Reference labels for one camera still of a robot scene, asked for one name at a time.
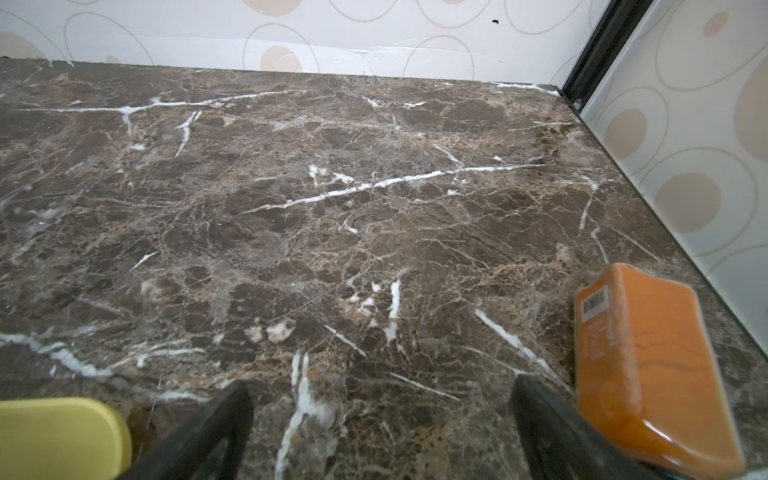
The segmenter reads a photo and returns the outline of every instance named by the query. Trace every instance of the orange package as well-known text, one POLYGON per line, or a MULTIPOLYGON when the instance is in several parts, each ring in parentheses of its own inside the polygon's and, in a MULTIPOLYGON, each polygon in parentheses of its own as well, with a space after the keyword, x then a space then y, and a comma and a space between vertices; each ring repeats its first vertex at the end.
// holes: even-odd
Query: orange package
POLYGON ((576 402, 632 458, 728 478, 744 458, 696 292, 613 263, 574 299, 576 402))

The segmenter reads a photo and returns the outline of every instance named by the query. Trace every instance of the brown marble surface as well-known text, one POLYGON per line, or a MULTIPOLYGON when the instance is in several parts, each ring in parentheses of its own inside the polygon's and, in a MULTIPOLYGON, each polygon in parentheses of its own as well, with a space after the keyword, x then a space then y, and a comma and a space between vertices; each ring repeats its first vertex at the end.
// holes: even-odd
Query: brown marble surface
POLYGON ((2 398, 139 451, 244 379, 242 478, 529 478, 513 371, 570 398, 572 296, 623 261, 695 286, 768 464, 765 360, 545 90, 0 59, 2 398))

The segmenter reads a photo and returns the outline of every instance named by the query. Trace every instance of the orange object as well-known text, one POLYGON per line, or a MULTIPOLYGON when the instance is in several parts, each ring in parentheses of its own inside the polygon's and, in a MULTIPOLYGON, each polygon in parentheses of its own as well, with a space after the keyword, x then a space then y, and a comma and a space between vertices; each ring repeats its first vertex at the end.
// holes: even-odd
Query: orange object
POLYGON ((627 455, 694 478, 744 458, 694 290, 613 263, 575 301, 577 407, 627 455))

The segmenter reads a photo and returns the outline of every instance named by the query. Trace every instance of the barcode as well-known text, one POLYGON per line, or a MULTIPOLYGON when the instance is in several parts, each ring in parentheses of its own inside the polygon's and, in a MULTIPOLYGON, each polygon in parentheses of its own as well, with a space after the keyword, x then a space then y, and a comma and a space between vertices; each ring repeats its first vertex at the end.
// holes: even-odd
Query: barcode
POLYGON ((608 309, 608 287, 603 286, 581 303, 581 321, 586 322, 593 316, 608 309))

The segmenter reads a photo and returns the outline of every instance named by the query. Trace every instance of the white wall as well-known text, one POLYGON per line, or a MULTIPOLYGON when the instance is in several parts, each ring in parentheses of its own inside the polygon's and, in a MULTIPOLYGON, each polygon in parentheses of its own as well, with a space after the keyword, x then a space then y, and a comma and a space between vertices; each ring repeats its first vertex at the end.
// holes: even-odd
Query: white wall
POLYGON ((5 0, 0 55, 562 86, 607 3, 5 0))
POLYGON ((768 2, 656 0, 581 116, 768 351, 768 2))

